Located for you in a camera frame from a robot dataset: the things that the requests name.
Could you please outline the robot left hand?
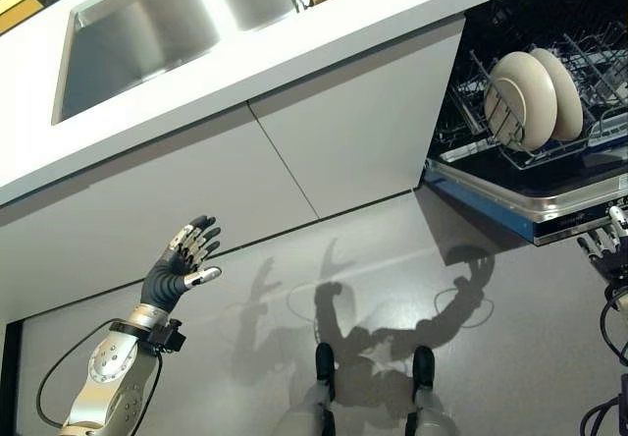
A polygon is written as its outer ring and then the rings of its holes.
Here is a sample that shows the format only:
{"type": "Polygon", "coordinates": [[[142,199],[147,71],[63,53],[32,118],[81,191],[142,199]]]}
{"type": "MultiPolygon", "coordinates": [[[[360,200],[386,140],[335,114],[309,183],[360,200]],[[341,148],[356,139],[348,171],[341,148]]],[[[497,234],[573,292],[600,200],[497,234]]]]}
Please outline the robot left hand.
{"type": "Polygon", "coordinates": [[[220,245],[221,228],[215,223],[214,217],[201,215],[175,234],[143,281],[141,303],[171,313],[183,294],[222,274],[205,263],[220,245]]]}

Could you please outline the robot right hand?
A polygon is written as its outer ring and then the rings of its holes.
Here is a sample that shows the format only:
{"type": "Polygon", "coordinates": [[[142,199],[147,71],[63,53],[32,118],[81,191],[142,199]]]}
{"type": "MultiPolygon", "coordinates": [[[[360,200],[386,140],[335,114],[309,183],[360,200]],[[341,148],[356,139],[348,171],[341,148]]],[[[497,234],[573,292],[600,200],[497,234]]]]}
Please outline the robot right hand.
{"type": "Polygon", "coordinates": [[[602,278],[615,288],[627,285],[627,216],[609,208],[610,223],[577,238],[578,246],[602,278]]]}

